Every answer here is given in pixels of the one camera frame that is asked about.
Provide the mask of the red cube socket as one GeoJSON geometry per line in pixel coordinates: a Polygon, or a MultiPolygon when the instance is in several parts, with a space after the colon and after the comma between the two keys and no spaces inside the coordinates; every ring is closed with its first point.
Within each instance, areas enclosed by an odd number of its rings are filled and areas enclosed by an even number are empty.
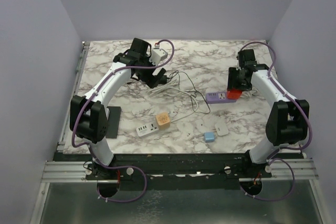
{"type": "Polygon", "coordinates": [[[227,90],[226,91],[226,96],[227,96],[227,99],[229,100],[238,100],[242,95],[242,91],[240,90],[227,90]]]}

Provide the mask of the purple power strip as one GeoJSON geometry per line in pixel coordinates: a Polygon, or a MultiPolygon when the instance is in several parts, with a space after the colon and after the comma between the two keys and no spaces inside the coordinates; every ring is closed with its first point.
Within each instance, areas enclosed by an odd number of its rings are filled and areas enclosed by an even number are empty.
{"type": "MultiPolygon", "coordinates": [[[[258,91],[252,90],[247,92],[242,92],[240,98],[249,98],[252,96],[257,96],[258,91]]],[[[226,96],[226,91],[222,92],[208,92],[205,94],[205,99],[208,104],[221,104],[221,103],[235,103],[237,100],[229,100],[226,96]]]]}

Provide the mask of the beige cube socket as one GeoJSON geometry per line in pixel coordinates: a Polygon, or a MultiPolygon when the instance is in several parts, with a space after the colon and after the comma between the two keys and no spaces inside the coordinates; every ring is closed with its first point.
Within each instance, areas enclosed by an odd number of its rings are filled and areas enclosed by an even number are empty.
{"type": "Polygon", "coordinates": [[[155,120],[160,130],[168,129],[171,125],[171,120],[167,112],[157,114],[155,120]]]}

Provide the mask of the white power strip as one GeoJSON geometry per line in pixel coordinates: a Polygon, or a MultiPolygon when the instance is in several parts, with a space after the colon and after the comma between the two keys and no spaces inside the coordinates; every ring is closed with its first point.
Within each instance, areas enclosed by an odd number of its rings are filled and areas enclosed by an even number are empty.
{"type": "MultiPolygon", "coordinates": [[[[167,91],[168,89],[173,89],[173,90],[176,90],[176,91],[178,91],[180,93],[188,95],[191,98],[191,102],[192,103],[195,102],[196,108],[193,109],[193,112],[191,112],[190,114],[187,114],[185,116],[182,116],[180,118],[175,118],[173,120],[171,120],[171,118],[170,118],[171,124],[172,123],[176,123],[177,121],[179,121],[181,119],[184,119],[184,118],[186,118],[186,117],[188,117],[188,116],[196,113],[197,110],[198,110],[198,102],[197,102],[196,98],[193,97],[190,92],[187,92],[185,90],[181,90],[180,88],[176,88],[175,85],[176,85],[176,83],[173,82],[173,84],[169,84],[168,86],[163,86],[163,87],[160,87],[160,88],[155,88],[153,91],[150,91],[151,94],[159,94],[159,93],[161,93],[163,91],[167,91]]],[[[151,123],[147,123],[147,124],[144,124],[143,126],[140,126],[140,127],[136,128],[136,132],[138,134],[138,137],[140,137],[140,138],[152,135],[153,133],[156,133],[157,131],[162,131],[162,130],[160,130],[158,128],[156,120],[154,120],[151,123]]]]}

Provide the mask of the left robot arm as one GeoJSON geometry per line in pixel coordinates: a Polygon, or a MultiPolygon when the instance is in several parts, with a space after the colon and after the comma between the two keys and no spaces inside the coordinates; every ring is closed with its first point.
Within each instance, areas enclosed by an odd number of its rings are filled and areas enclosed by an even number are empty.
{"type": "Polygon", "coordinates": [[[92,160],[99,164],[98,173],[104,179],[115,175],[114,154],[106,138],[107,107],[116,92],[133,76],[149,88],[155,88],[165,74],[164,66],[174,54],[168,54],[156,42],[134,38],[129,49],[117,54],[108,72],[85,95],[74,95],[70,101],[71,144],[74,148],[86,145],[92,160]]]}

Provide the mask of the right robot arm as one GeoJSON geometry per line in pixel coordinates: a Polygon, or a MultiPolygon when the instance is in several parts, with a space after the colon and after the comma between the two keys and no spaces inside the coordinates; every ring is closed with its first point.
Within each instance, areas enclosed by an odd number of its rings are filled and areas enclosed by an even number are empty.
{"type": "Polygon", "coordinates": [[[266,137],[248,151],[249,160],[241,164],[246,177],[254,177],[274,152],[306,139],[309,103],[288,93],[274,78],[266,64],[258,63],[252,49],[241,50],[238,67],[228,70],[226,97],[237,100],[245,91],[256,88],[270,105],[266,137]]]}

